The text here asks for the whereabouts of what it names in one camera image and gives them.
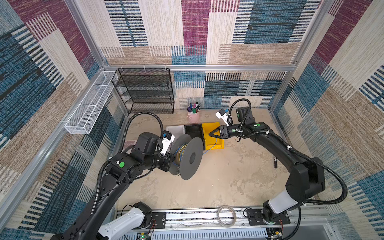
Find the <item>grey filament spool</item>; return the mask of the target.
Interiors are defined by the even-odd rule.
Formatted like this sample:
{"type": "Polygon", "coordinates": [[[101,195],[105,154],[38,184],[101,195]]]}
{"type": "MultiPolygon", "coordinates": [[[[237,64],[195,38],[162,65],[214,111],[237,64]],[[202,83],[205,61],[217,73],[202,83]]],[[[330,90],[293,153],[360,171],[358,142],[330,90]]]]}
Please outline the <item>grey filament spool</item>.
{"type": "Polygon", "coordinates": [[[172,145],[170,155],[173,161],[169,172],[189,180],[197,172],[203,157],[204,144],[202,139],[191,138],[188,134],[179,136],[172,145]]]}

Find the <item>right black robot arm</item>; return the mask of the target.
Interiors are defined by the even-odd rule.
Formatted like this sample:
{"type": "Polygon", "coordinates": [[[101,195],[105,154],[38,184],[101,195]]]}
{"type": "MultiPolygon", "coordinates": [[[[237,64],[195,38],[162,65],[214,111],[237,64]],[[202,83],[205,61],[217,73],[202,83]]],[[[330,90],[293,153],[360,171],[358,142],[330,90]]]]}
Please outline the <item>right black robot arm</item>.
{"type": "Polygon", "coordinates": [[[274,198],[266,201],[261,210],[261,219],[267,225],[273,225],[286,214],[288,210],[299,209],[303,204],[336,205],[348,196],[348,187],[340,175],[326,166],[319,158],[311,158],[289,145],[264,122],[257,122],[253,117],[251,102],[244,99],[248,105],[236,110],[238,123],[232,118],[230,107],[227,111],[220,109],[216,117],[224,121],[209,133],[217,139],[239,138],[250,139],[268,150],[280,161],[289,172],[285,189],[274,198]],[[335,200],[314,200],[313,197],[326,189],[325,172],[330,173],[341,185],[342,193],[335,200]]]}

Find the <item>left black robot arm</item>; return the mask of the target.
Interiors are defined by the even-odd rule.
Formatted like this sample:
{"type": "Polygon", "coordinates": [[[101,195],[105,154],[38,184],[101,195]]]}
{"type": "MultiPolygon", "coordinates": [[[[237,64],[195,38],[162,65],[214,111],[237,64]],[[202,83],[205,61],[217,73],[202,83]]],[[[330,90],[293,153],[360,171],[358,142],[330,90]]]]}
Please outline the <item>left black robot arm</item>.
{"type": "Polygon", "coordinates": [[[160,134],[142,133],[134,146],[121,147],[118,154],[107,160],[98,173],[95,196],[67,230],[52,236],[53,240],[118,240],[149,217],[148,208],[136,207],[104,224],[116,201],[134,181],[145,177],[145,170],[151,173],[158,168],[167,172],[172,164],[161,119],[154,113],[145,114],[158,121],[160,134]]]}

